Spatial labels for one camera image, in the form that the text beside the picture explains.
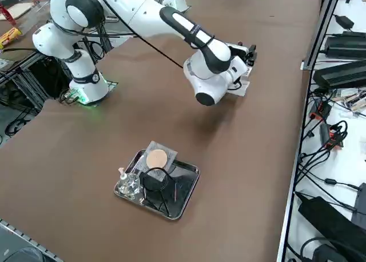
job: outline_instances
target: round cork disc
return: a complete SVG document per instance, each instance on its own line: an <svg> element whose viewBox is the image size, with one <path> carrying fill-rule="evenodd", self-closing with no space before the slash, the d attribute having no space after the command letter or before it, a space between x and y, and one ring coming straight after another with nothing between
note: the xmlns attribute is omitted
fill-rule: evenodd
<svg viewBox="0 0 366 262"><path fill-rule="evenodd" d="M146 158L146 164L151 168L163 168L168 161L168 156L162 149L152 150Z"/></svg>

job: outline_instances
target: power adapter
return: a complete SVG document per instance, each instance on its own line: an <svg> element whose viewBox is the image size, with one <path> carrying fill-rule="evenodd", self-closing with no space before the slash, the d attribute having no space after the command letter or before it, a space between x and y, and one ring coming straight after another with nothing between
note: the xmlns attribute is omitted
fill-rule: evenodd
<svg viewBox="0 0 366 262"><path fill-rule="evenodd" d="M336 22L338 25L343 27L344 29L350 30L354 26L354 22L352 22L348 17L346 16L338 16L334 14L334 17L336 17Z"/></svg>

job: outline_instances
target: brown table surface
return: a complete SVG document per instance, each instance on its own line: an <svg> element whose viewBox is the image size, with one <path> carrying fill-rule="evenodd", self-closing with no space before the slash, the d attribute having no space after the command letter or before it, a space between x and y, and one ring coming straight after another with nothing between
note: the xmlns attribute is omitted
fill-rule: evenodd
<svg viewBox="0 0 366 262"><path fill-rule="evenodd" d="M187 0L227 42L256 43L245 98L201 106L183 72L138 39L99 64L118 88L85 109L46 101L1 150L0 217L65 261L274 261L306 89L300 70L320 0ZM151 42L176 61L193 51ZM169 222L113 187L151 140L201 169Z"/></svg>

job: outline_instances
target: stainless steel tray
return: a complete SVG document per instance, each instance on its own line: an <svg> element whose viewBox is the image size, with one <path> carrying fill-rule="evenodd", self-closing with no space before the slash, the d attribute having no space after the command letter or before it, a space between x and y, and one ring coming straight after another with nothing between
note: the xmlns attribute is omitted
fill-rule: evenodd
<svg viewBox="0 0 366 262"><path fill-rule="evenodd" d="M130 173L140 157L144 154L145 149L139 151L131 163L126 168L125 172ZM158 213L170 220L178 220L192 195L194 187L197 184L198 178L200 177L200 170L198 167L174 160L169 170L167 171L176 183L172 186L167 186L162 190L162 196L164 197L165 204L168 207L168 211L165 209L164 202L161 200L161 195L155 192L149 192L144 189L141 184L140 193L136 194L134 199L130 199L118 191L118 182L114 187L114 193L125 200L128 200L138 206L144 207L152 212Z"/></svg>

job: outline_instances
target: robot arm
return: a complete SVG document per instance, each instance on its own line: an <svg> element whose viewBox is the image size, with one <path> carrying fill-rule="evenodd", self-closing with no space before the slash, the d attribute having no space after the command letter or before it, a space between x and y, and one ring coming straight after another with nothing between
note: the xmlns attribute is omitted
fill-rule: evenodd
<svg viewBox="0 0 366 262"><path fill-rule="evenodd" d="M95 97L89 97L88 101L95 101L98 96L108 92L108 88L102 86L104 80L100 80L99 72L90 66L87 55L84 56L85 52L73 50L72 44L78 41L78 37L69 36L62 29L80 31L84 27L96 27L104 21L109 11L144 38L174 34L197 49L185 61L184 73L201 104L213 105L219 102L228 87L247 70L247 48L228 45L216 39L179 11L154 0L51 0L54 25L41 27L34 34L33 41L41 52L65 61L76 78L70 87L82 88L84 94L88 84L87 93L98 90L92 94ZM47 35L56 35L58 38L45 38Z"/></svg>

